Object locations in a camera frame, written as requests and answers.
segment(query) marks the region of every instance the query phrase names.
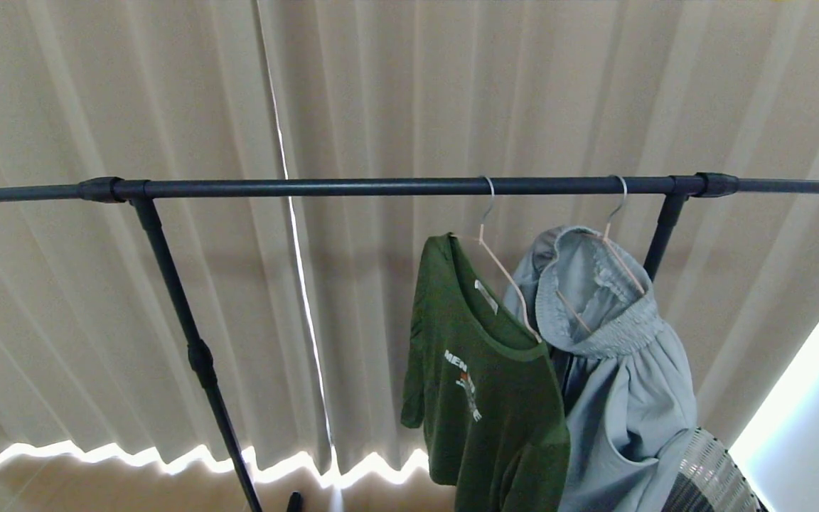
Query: beige curtain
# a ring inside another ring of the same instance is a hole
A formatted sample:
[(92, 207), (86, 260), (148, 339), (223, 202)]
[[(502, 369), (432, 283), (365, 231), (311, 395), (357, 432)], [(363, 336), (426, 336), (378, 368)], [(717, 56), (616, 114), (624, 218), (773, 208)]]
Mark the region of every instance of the beige curtain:
[[(259, 26), (235, 3), (0, 2), (0, 186), (283, 178)], [(157, 201), (244, 447), (329, 465), (285, 200)], [(0, 204), (0, 450), (228, 455), (134, 211)]]
[[(0, 3), (0, 186), (697, 171), (819, 178), (819, 3)], [(617, 200), (499, 198), (488, 240), (512, 267)], [(661, 203), (616, 218), (638, 259)], [(419, 250), (487, 204), (296, 198), (294, 233), (285, 200), (157, 201), (260, 466), (327, 466), (319, 373), (341, 471), (422, 445), (399, 427)], [(689, 201), (657, 296), (733, 440), (819, 319), (819, 197)], [(0, 205), (0, 449), (65, 438), (225, 457), (130, 208)]]

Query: garment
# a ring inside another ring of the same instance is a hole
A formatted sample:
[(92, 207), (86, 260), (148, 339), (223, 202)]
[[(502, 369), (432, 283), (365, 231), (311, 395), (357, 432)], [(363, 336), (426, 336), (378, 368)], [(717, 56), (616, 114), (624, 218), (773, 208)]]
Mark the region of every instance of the garment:
[[(581, 227), (545, 231), (513, 275), (530, 325), (557, 347), (552, 360), (572, 442), (559, 510), (658, 512), (696, 427), (691, 370), (659, 317), (646, 271), (609, 242), (646, 290), (641, 295), (590, 233), (601, 237)], [(503, 302), (523, 317), (513, 288)]]
[(456, 238), (426, 241), (401, 422), (423, 425), (429, 474), (457, 486), (455, 510), (555, 511), (569, 456), (555, 371), (494, 297)]

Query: hanger hook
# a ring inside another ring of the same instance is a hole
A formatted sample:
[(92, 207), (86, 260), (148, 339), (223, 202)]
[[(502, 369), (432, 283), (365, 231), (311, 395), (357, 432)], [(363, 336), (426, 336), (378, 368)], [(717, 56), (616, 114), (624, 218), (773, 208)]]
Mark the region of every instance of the hanger hook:
[(480, 176), (480, 178), (485, 178), (485, 181), (488, 182), (488, 188), (491, 190), (491, 200), (488, 202), (488, 208), (482, 214), (482, 221), (480, 222), (480, 224), (485, 225), (485, 218), (491, 213), (491, 209), (495, 207), (495, 184), (491, 182), (491, 178), (488, 176)]
[(624, 208), (624, 204), (628, 200), (628, 182), (624, 181), (624, 178), (621, 178), (621, 176), (618, 176), (617, 174), (612, 174), (610, 176), (614, 176), (615, 178), (617, 178), (621, 182), (621, 188), (624, 190), (624, 195), (621, 196), (621, 202), (618, 203), (618, 207), (611, 211), (611, 213), (609, 214), (609, 219), (605, 222), (605, 236), (604, 237), (606, 239), (608, 239), (608, 237), (609, 237), (609, 229), (611, 228), (611, 218), (614, 217), (615, 214), (617, 214), (618, 211), (621, 210), (621, 208)]

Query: tiled floor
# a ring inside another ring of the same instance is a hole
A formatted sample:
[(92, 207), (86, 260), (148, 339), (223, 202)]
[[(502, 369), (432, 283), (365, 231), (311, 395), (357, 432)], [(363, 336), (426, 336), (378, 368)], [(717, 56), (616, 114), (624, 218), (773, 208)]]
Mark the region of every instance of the tiled floor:
[[(452, 487), (437, 486), (416, 470), (396, 486), (367, 474), (346, 489), (322, 489), (298, 469), (272, 484), (257, 485), (266, 512), (284, 512), (293, 491), (305, 496), (305, 512), (449, 511)], [(247, 510), (236, 474), (213, 473), (199, 462), (177, 474), (155, 464), (134, 467), (116, 458), (87, 463), (70, 456), (18, 456), (0, 464), (0, 511), (241, 512)]]

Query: green shirt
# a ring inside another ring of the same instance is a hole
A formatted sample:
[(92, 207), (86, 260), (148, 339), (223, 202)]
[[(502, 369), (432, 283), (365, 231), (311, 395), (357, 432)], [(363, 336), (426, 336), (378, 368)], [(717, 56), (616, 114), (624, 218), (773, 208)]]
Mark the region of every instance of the green shirt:
[(401, 422), (423, 425), (429, 474), (462, 512), (549, 512), (568, 467), (548, 349), (476, 276), (456, 238), (422, 250)]

